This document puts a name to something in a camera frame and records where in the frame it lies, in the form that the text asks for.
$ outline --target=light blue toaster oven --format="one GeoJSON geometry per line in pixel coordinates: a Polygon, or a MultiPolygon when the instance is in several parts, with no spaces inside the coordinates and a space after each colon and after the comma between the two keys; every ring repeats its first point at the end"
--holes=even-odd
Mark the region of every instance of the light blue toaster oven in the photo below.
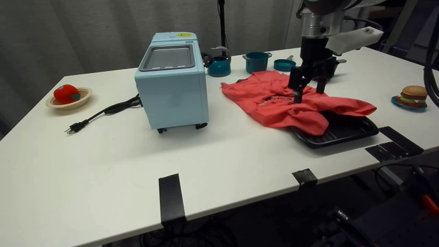
{"type": "Polygon", "coordinates": [[[156,32],[134,78],[152,129],[207,124],[205,72],[193,32],[156,32]]]}

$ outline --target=white plate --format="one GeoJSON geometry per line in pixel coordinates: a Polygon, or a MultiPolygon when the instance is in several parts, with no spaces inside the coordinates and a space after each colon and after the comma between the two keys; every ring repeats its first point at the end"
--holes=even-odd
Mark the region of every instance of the white plate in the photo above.
{"type": "Polygon", "coordinates": [[[45,105],[48,105],[49,108],[53,108],[53,109],[63,109],[63,111],[78,108],[78,107],[83,105],[89,100],[89,97],[92,94],[92,89],[89,89],[89,87],[78,87],[78,90],[79,90],[81,98],[78,98],[76,101],[72,101],[72,102],[68,102],[68,104],[60,104],[52,96],[45,101],[45,105]]]}

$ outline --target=floor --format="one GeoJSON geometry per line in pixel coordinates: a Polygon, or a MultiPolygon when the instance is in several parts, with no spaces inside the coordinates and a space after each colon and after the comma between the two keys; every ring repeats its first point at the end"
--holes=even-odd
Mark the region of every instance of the floor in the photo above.
{"type": "MultiPolygon", "coordinates": [[[[439,152],[408,163],[439,167],[436,160],[439,152]]],[[[395,167],[395,171],[407,174],[406,167],[395,167]]],[[[319,238],[317,229],[333,208],[355,218],[385,199],[373,171],[366,171],[107,247],[310,247],[319,238]]]]}

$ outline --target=blue cup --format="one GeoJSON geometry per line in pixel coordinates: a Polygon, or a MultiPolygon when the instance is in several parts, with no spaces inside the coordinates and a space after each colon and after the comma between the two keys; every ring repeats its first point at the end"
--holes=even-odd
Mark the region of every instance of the blue cup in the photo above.
{"type": "Polygon", "coordinates": [[[269,63],[270,52],[249,52],[244,54],[245,70],[248,74],[253,71],[263,71],[269,63]]]}

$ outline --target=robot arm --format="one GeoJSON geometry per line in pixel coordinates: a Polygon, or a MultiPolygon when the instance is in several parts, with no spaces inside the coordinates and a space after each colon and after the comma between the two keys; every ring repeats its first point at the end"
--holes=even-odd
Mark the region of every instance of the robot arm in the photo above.
{"type": "Polygon", "coordinates": [[[296,93],[295,101],[301,101],[301,93],[310,80],[317,80],[317,91],[323,93],[326,82],[333,76],[337,64],[334,54],[374,43],[382,31],[363,27],[340,32],[344,12],[355,6],[366,6],[384,0],[303,0],[301,65],[293,67],[289,87],[296,93]]]}

